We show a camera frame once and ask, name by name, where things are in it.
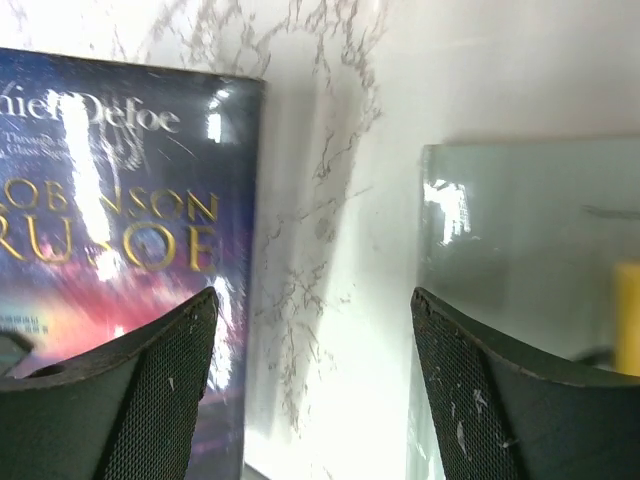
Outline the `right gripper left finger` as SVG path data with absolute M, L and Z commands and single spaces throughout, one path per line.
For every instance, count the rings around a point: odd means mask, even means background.
M 218 305 L 207 287 L 90 351 L 2 377 L 2 478 L 184 478 Z

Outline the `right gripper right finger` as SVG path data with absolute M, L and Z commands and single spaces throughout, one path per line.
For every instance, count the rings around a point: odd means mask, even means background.
M 638 478 L 638 378 L 534 348 L 424 288 L 411 312 L 447 478 Z

